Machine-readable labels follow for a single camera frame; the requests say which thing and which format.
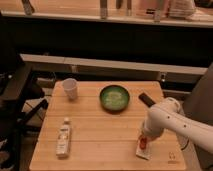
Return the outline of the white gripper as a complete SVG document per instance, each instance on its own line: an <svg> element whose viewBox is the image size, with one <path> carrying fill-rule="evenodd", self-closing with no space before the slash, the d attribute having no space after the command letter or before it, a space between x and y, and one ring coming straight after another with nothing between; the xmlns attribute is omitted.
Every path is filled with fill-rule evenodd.
<svg viewBox="0 0 213 171"><path fill-rule="evenodd" d="M163 134L163 129L144 121L140 129L140 139L146 139L148 142L154 141Z"/></svg>

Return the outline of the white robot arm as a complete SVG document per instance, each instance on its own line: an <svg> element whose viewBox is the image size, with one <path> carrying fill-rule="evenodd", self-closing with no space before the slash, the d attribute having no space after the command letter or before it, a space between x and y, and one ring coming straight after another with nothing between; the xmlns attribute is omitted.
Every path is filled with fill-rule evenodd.
<svg viewBox="0 0 213 171"><path fill-rule="evenodd" d="M158 103L148 99L144 103L148 106L147 117L142 123L144 139L153 141L168 129L213 154L213 126L180 115L181 105L174 98L165 98Z"/></svg>

